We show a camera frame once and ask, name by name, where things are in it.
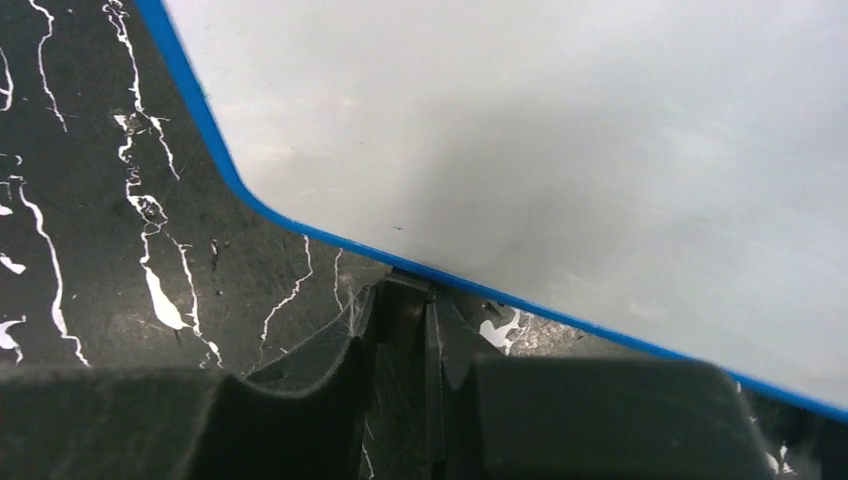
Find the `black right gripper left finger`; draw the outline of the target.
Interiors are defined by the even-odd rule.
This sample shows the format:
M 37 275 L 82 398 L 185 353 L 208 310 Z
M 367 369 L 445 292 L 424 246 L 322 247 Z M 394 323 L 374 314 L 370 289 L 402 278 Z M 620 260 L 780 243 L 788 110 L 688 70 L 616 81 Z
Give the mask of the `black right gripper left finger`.
M 355 479 L 375 287 L 246 377 L 197 368 L 1 374 L 5 479 Z

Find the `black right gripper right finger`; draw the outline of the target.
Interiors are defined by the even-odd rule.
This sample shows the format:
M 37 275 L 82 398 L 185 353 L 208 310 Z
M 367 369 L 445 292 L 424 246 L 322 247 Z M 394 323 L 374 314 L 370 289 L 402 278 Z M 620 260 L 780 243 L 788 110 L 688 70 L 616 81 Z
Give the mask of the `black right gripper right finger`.
M 769 479 L 731 379 L 697 361 L 513 357 L 426 305 L 433 479 Z

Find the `blue framed whiteboard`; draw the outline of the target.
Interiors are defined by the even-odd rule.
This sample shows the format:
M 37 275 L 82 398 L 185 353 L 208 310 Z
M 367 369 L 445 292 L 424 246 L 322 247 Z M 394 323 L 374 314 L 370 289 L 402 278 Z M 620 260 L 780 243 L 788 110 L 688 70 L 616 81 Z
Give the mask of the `blue framed whiteboard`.
M 843 1 L 141 1 L 230 189 L 847 417 Z

